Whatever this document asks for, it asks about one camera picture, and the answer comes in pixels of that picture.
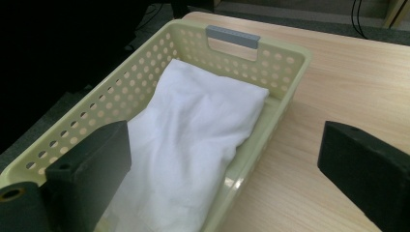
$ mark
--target basket handle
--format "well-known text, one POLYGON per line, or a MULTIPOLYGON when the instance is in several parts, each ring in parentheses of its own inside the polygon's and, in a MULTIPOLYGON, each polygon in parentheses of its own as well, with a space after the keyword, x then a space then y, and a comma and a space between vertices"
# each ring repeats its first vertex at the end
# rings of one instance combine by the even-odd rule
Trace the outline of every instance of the basket handle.
POLYGON ((206 27, 206 35, 209 38, 245 46, 252 49, 258 48, 260 36, 231 29, 209 25, 206 27))

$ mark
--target light wood surface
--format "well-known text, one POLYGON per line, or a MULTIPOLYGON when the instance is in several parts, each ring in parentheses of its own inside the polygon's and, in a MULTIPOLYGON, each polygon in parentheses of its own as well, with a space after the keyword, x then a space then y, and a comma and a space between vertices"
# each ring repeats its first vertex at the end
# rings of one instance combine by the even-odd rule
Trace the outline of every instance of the light wood surface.
POLYGON ((358 127, 410 154, 410 47, 216 14, 184 19, 302 45, 313 55, 221 230, 380 231, 320 172, 317 159, 325 121, 358 127))

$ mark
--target perforated basket wall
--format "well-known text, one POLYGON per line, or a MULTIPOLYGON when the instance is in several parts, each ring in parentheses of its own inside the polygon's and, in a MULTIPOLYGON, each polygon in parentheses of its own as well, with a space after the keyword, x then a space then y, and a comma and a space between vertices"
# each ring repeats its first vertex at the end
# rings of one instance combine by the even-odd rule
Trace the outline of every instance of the perforated basket wall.
POLYGON ((173 58, 268 88, 271 97, 281 101, 282 113, 308 66, 308 50, 260 38, 255 59, 250 60, 212 49, 207 26, 183 19, 167 23, 14 160, 1 174, 0 187, 21 181, 41 185, 45 169, 92 131, 133 118, 152 98, 163 70, 173 58))

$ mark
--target black block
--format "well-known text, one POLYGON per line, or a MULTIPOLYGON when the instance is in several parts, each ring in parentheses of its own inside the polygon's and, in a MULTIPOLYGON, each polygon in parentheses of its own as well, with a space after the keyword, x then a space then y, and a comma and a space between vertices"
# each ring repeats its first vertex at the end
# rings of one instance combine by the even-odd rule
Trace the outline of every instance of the black block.
POLYGON ((326 122, 318 167, 382 231, 410 231, 410 156, 365 131, 326 122))
POLYGON ((94 231, 131 164, 126 121, 95 130, 51 164, 42 189, 53 230, 94 231))
POLYGON ((21 182, 0 189, 0 231, 51 231, 36 183, 21 182))

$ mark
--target white cloth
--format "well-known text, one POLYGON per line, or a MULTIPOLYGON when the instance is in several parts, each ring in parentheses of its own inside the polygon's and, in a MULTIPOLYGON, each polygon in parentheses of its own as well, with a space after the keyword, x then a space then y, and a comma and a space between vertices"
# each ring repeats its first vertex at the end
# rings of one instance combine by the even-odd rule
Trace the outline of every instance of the white cloth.
POLYGON ((132 170, 111 202, 116 231, 199 231, 268 94, 172 60, 128 123, 132 170))

